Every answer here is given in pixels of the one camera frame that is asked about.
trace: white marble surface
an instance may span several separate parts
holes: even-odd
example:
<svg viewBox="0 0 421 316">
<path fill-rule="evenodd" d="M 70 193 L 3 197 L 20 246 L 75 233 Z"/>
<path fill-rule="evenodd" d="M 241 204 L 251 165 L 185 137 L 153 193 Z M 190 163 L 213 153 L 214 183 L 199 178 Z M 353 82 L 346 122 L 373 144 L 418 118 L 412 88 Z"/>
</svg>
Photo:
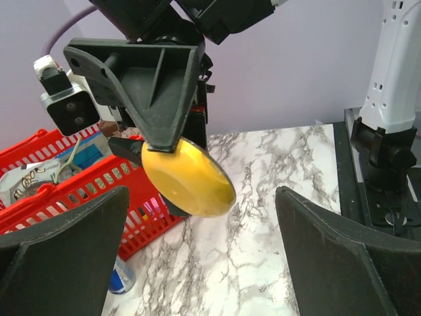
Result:
<svg viewBox="0 0 421 316">
<path fill-rule="evenodd" d="M 210 154 L 232 179 L 235 207 L 188 219 L 134 255 L 137 282 L 107 296 L 104 316 L 298 315 L 275 190 L 339 212 L 333 127 L 213 136 Z"/>
</svg>

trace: yellow bowl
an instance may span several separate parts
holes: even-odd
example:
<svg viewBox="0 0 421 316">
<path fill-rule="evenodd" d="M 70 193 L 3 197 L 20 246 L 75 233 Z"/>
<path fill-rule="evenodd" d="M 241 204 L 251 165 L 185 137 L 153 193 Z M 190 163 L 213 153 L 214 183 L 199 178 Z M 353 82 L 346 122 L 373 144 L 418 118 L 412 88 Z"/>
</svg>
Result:
<svg viewBox="0 0 421 316">
<path fill-rule="evenodd" d="M 173 154 L 142 147 L 147 177 L 171 203 L 190 215 L 217 217 L 235 203 L 230 179 L 208 153 L 182 138 Z"/>
</svg>

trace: red plastic basket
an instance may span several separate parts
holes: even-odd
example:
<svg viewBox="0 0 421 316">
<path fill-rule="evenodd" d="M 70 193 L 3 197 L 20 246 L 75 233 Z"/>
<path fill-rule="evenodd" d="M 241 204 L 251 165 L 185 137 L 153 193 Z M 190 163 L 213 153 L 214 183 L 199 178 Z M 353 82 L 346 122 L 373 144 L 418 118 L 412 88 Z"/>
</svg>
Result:
<svg viewBox="0 0 421 316">
<path fill-rule="evenodd" d="M 98 132 L 92 126 L 80 132 L 86 139 Z M 0 153 L 0 176 L 28 163 L 54 158 L 71 148 L 77 136 L 63 137 L 58 130 L 40 130 L 27 140 Z M 150 183 L 142 168 L 115 156 L 54 186 L 44 184 L 38 193 L 5 208 L 0 203 L 0 234 L 23 229 L 73 209 L 115 186 L 130 190 L 130 206 L 118 254 L 128 259 L 168 229 L 183 220 L 168 214 L 161 195 Z"/>
</svg>

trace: can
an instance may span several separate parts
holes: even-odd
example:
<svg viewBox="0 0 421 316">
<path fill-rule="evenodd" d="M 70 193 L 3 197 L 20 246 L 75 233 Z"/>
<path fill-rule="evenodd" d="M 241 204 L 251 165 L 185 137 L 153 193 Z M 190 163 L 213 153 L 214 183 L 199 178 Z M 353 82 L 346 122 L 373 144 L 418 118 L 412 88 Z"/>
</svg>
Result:
<svg viewBox="0 0 421 316">
<path fill-rule="evenodd" d="M 136 275 L 119 256 L 112 271 L 109 291 L 113 294 L 125 294 L 130 291 L 136 281 Z"/>
</svg>

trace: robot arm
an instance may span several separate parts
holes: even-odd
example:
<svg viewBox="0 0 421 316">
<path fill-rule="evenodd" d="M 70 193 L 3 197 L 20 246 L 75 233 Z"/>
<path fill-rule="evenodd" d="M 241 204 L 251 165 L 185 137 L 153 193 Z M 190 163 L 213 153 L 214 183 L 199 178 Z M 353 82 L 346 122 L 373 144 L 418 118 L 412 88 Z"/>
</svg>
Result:
<svg viewBox="0 0 421 316">
<path fill-rule="evenodd" d="M 421 2 L 384 0 L 383 30 L 362 123 L 386 134 L 410 130 L 421 84 Z"/>
</svg>

